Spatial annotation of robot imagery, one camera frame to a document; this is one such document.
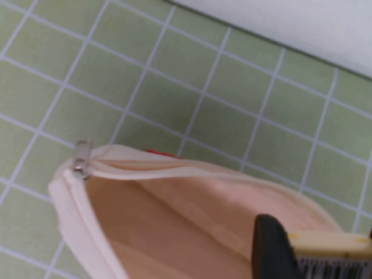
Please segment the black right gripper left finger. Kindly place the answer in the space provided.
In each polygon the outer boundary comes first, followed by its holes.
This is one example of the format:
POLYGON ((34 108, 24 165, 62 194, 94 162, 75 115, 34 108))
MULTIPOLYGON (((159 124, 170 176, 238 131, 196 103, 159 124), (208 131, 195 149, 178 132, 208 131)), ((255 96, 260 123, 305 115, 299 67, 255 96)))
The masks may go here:
POLYGON ((253 278, 299 278, 298 263, 283 225, 269 214, 255 217, 253 278))

